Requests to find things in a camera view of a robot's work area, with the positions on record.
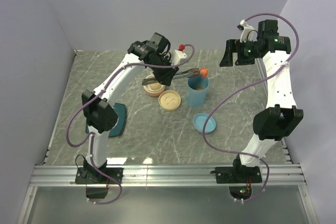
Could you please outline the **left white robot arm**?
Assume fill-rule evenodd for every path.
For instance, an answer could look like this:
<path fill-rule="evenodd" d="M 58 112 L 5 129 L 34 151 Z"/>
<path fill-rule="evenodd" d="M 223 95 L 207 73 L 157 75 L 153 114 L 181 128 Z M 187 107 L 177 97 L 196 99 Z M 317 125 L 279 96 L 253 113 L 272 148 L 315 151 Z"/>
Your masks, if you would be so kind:
<path fill-rule="evenodd" d="M 94 183 L 106 178 L 107 140 L 110 130 L 119 121 L 114 105 L 127 85 L 145 68 L 150 68 L 154 80 L 169 86 L 179 70 L 179 59 L 168 56 L 171 43 L 161 34 L 131 44 L 116 70 L 92 92 L 82 94 L 83 113 L 89 128 L 89 152 L 86 158 L 91 165 L 87 176 Z"/>

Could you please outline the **blue tall cup container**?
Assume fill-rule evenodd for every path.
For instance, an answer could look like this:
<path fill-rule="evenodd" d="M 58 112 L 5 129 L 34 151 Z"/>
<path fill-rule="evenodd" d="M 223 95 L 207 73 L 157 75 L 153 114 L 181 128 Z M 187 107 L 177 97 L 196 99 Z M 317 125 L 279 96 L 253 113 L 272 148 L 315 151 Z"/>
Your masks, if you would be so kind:
<path fill-rule="evenodd" d="M 197 91 L 196 88 L 204 88 L 204 90 Z M 209 88 L 209 80 L 207 77 L 202 78 L 199 74 L 197 77 L 192 77 L 187 80 L 186 103 L 190 107 L 202 106 L 205 102 L 206 95 Z"/>

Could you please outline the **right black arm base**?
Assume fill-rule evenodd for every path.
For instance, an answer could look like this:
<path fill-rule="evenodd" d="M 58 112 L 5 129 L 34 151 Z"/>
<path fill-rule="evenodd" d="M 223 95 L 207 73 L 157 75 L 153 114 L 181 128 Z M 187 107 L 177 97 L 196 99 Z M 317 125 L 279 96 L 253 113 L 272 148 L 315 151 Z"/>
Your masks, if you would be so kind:
<path fill-rule="evenodd" d="M 217 184 L 230 184 L 229 193 L 237 200 L 250 199 L 253 193 L 252 184 L 262 182 L 258 166 L 216 167 L 211 173 L 215 174 Z"/>

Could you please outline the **red shrimp piece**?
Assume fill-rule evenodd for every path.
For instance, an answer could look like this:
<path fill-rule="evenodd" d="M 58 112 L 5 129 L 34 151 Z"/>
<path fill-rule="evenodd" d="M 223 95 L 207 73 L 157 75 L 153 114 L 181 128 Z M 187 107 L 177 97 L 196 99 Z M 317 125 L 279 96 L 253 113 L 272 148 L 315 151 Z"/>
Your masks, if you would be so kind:
<path fill-rule="evenodd" d="M 200 68 L 199 73 L 202 76 L 202 78 L 205 78 L 208 75 L 208 70 L 206 68 Z"/>

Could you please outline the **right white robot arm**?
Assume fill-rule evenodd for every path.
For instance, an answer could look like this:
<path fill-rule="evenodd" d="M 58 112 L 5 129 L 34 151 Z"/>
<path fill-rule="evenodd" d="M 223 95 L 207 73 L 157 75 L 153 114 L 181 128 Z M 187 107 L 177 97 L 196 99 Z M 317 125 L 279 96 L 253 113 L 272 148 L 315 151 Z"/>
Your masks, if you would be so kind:
<path fill-rule="evenodd" d="M 252 40 L 253 26 L 242 20 L 238 29 L 239 39 L 226 42 L 220 67 L 253 65 L 261 59 L 267 77 L 267 104 L 253 120 L 253 136 L 239 155 L 240 163 L 232 168 L 232 177 L 238 182 L 250 176 L 249 167 L 260 164 L 267 151 L 284 137 L 289 136 L 303 118 L 303 110 L 294 100 L 289 57 L 291 42 L 289 37 L 280 36 L 278 22 L 266 19 L 258 24 L 256 40 Z"/>

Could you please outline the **metal serving tongs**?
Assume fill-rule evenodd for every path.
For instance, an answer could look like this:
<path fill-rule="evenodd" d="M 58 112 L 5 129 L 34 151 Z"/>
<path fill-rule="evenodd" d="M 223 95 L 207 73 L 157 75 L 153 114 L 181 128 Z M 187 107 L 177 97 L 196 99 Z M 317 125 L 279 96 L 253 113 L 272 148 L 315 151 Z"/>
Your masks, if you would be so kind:
<path fill-rule="evenodd" d="M 199 74 L 200 74 L 200 69 L 199 68 L 193 68 L 193 69 L 189 69 L 189 70 L 186 70 L 186 71 L 183 71 L 183 72 L 178 72 L 173 77 L 168 78 L 168 80 L 170 80 L 169 84 L 159 82 L 159 81 L 156 80 L 155 77 L 145 78 L 145 79 L 142 80 L 141 84 L 143 86 L 147 86 L 147 85 L 154 84 L 154 83 L 160 83 L 164 86 L 169 86 L 171 84 L 172 80 L 197 77 Z"/>

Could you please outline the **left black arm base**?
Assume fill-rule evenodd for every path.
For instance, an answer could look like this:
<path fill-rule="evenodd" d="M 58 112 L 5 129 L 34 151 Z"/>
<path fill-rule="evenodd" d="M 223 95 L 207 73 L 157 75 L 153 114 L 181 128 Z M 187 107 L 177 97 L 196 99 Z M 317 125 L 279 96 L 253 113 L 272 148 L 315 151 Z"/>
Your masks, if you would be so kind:
<path fill-rule="evenodd" d="M 105 177 L 93 166 L 87 165 L 77 169 L 75 184 L 86 186 L 86 196 L 89 199 L 105 199 L 109 185 L 118 185 L 122 182 L 123 168 L 101 167 L 99 171 L 105 173 Z"/>

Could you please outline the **blue round lid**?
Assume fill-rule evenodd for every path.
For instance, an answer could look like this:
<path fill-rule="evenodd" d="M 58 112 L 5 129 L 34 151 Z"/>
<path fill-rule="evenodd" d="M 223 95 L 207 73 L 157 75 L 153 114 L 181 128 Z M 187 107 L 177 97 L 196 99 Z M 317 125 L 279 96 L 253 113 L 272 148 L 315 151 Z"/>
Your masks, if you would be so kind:
<path fill-rule="evenodd" d="M 194 116 L 193 125 L 197 131 L 201 133 L 203 132 L 203 127 L 204 127 L 207 117 L 208 117 L 208 114 L 206 113 L 199 113 Z M 214 120 L 213 117 L 210 117 L 205 126 L 205 134 L 209 134 L 213 132 L 215 129 L 216 129 L 216 121 Z"/>

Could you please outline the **beige round lid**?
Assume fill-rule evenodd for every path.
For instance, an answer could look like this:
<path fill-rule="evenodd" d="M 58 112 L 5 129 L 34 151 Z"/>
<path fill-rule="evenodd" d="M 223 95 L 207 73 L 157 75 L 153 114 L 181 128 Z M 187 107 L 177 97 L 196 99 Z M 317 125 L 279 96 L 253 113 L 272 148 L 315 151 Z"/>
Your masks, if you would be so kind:
<path fill-rule="evenodd" d="M 181 97 L 173 90 L 166 90 L 159 95 L 159 105 L 167 111 L 178 109 L 180 104 Z"/>

